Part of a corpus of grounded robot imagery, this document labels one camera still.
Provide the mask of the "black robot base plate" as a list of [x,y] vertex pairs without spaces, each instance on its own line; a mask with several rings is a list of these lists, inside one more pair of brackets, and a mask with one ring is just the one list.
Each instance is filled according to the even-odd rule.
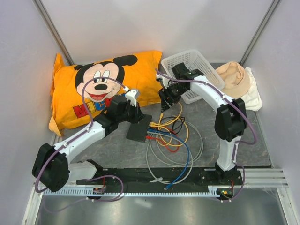
[[[179,176],[184,168],[181,167],[154,167],[152,172],[162,181],[169,183]],[[158,182],[151,175],[148,168],[108,168],[97,172],[94,178],[104,175],[119,177],[124,184],[125,193],[183,193],[208,192],[208,186],[225,186],[229,189],[242,184],[243,175],[235,169],[232,174],[221,176],[212,167],[193,167],[191,173],[181,183],[164,190],[166,184]],[[114,178],[104,178],[95,181],[76,181],[77,185],[103,185],[107,192],[120,190],[120,182]]]

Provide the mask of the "black network switch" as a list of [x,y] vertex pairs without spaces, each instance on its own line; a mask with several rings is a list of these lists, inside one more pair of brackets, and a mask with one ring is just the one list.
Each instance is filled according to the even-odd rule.
[[151,120],[152,116],[146,114],[140,122],[136,124],[131,124],[129,126],[126,138],[131,141],[141,143],[145,142]]

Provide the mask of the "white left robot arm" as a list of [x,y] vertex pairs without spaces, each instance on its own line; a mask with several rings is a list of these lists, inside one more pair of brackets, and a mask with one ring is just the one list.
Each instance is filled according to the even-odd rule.
[[93,143],[104,139],[118,128],[122,122],[139,123],[144,114],[141,112],[136,96],[132,92],[115,96],[105,113],[101,113],[92,122],[68,139],[55,145],[43,144],[37,154],[32,175],[36,180],[36,192],[39,183],[56,192],[67,183],[88,180],[99,184],[103,179],[100,166],[93,160],[73,163],[73,159]]

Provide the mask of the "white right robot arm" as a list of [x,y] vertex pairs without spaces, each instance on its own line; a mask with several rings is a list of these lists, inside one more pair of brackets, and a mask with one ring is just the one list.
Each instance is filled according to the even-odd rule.
[[226,184],[236,171],[235,150],[244,130],[247,128],[245,103],[242,99],[233,99],[216,86],[199,70],[189,70],[184,63],[173,67],[175,78],[157,71],[156,80],[162,89],[158,92],[161,99],[161,111],[164,112],[178,103],[187,91],[193,91],[204,99],[216,112],[214,129],[220,138],[219,157],[216,162],[215,180]]

